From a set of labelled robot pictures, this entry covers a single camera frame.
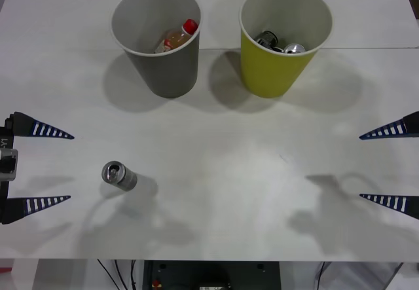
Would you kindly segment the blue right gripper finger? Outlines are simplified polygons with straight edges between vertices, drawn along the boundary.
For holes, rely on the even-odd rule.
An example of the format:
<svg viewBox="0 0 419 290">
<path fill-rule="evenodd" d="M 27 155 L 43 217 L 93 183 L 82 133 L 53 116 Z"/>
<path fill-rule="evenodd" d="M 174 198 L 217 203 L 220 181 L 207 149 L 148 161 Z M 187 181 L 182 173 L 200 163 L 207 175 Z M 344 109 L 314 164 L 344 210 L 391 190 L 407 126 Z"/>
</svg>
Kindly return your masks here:
<svg viewBox="0 0 419 290">
<path fill-rule="evenodd" d="M 378 127 L 359 136 L 360 140 L 418 137 L 419 112 L 411 113 L 395 122 Z"/>
<path fill-rule="evenodd" d="M 419 220 L 419 196 L 359 194 L 370 202 Z"/>
</svg>

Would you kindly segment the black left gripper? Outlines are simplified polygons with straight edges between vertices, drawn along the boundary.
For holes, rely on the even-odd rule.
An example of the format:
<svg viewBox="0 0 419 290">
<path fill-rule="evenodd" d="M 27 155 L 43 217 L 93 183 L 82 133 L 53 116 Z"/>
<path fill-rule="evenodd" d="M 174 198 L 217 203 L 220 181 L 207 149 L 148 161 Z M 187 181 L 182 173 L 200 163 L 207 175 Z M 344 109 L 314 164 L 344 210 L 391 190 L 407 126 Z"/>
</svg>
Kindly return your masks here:
<svg viewBox="0 0 419 290">
<path fill-rule="evenodd" d="M 13 113 L 12 121 L 7 119 L 1 127 L 1 224 L 8 225 L 39 211 L 58 205 L 71 196 L 47 196 L 8 198 L 9 183 L 15 178 L 14 136 L 50 137 L 74 139 L 75 137 L 57 127 L 36 120 L 24 113 Z"/>
</svg>

